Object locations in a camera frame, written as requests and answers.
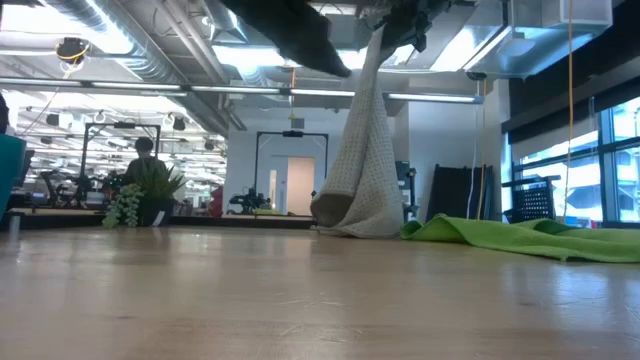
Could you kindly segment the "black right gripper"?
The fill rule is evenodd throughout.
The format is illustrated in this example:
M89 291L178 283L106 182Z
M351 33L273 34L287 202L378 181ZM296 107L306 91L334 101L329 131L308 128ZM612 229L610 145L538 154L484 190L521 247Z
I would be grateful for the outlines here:
M411 45L426 49L426 33L433 21L450 8L450 0L401 0L383 17L383 49ZM385 0L357 0L357 19L373 30L385 12Z

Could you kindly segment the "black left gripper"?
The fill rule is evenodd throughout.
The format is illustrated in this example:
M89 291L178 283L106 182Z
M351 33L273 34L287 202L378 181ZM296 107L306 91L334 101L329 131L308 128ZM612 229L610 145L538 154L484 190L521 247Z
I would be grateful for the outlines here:
M309 0L220 0L244 22L269 37L280 54L322 73L348 78L350 70L329 41L331 23Z

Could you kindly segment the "grey microfiber towel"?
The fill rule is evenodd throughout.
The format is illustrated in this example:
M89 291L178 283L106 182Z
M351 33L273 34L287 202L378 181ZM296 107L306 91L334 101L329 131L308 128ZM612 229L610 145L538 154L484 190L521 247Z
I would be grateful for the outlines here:
M404 224L392 135L378 84L378 70L390 56L382 45L384 30L375 30L367 45L339 149L311 202L316 229L324 233L391 238Z

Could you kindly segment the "green microfiber towel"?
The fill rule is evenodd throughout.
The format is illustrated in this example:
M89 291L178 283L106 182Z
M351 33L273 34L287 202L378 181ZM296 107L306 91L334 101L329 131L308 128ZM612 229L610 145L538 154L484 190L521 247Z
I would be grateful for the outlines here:
M604 263L640 263L640 230L571 227L551 219L516 224L438 215L401 230L410 241L450 242L553 258Z

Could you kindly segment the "long ceiling light bar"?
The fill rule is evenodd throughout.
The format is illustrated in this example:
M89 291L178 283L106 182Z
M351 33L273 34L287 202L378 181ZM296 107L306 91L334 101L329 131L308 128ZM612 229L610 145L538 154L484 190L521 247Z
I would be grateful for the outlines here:
M0 76L0 85L13 87L33 88L59 88L59 89L91 89L105 91L138 91L161 96L185 96L187 93L216 93L238 95L279 95L279 96L311 96L352 98L354 91L324 90L324 89L300 89L281 87L248 87L230 85L180 85L137 82L112 82L94 80L64 80L45 78L22 78ZM389 100L430 102L430 103L454 103L479 105L484 102L481 96L445 95L435 93L393 93L383 92L383 97Z

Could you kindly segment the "white door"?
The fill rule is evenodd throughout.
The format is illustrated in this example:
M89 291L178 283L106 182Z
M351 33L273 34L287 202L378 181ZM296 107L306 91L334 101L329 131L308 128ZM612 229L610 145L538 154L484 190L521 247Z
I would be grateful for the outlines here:
M287 169L287 211L298 216L311 214L314 191L315 159L289 157Z

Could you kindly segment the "black monitor on stand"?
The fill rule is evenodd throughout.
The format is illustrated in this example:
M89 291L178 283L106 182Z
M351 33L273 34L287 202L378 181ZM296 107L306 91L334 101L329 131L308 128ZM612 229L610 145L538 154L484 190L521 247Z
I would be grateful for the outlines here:
M410 166L408 161L396 161L395 165L398 185L403 197L403 218L404 222L408 222L417 215L419 209L416 203L415 186L417 171Z

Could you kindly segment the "black leaning panel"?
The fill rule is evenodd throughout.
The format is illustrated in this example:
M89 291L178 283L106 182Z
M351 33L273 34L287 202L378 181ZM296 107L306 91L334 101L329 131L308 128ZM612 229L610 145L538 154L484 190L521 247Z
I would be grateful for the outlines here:
M454 168L437 164L426 221L443 214L449 217L490 220L493 210L492 166Z

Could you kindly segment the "person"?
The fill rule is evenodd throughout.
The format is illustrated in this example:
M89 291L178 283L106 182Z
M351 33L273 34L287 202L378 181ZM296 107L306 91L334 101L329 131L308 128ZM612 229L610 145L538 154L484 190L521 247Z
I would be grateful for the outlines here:
M122 182L124 186L134 183L146 170L156 170L161 174L167 172L165 163L153 156L154 142L149 137L139 137L134 148L138 157L132 160L126 169Z

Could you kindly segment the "potted artificial green plant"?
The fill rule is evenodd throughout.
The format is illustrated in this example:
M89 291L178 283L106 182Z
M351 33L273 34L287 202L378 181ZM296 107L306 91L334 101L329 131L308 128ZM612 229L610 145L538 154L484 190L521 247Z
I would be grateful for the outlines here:
M173 168L167 168L163 174L146 170L134 183L120 188L102 225L105 228L164 226L173 215L175 193L185 184L184 176L174 175Z

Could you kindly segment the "black perforated cart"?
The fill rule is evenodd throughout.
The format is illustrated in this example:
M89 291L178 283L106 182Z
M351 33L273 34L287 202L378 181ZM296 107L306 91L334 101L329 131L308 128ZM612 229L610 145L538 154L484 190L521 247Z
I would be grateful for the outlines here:
M555 205L553 197L553 181L560 180L560 175L520 179L502 184L509 188L512 196L512 207L504 212L510 224L536 219L554 219Z

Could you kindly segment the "teal plastic bin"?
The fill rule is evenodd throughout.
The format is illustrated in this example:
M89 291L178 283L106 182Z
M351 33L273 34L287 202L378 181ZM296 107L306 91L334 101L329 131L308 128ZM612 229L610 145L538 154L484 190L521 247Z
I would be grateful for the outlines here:
M11 190L22 173L26 142L14 136L0 134L0 222L4 216Z

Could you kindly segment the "silver rectangular air duct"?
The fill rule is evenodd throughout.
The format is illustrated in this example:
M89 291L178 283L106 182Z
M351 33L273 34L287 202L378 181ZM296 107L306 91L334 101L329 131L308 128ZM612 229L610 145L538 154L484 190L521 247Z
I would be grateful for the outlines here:
M430 69L533 76L613 25L618 0L468 0L434 20Z

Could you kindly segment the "silver spiral air duct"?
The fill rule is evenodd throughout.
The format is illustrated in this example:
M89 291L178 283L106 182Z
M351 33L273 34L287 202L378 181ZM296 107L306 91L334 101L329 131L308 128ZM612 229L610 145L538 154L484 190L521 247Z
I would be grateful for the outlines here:
M187 78L161 51L118 0L40 0L69 20L86 26L92 43L146 83L186 84Z

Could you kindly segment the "black metal table frame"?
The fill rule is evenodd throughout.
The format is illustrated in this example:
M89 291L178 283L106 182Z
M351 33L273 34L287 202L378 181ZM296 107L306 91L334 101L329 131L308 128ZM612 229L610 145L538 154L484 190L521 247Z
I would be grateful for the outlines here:
M104 219L101 215L19 215L21 230L44 230L55 228L97 227ZM316 225L313 220L300 220L280 217L266 218L209 218L173 216L168 226L201 226L201 227L234 227L234 228L267 228L267 229L310 229Z

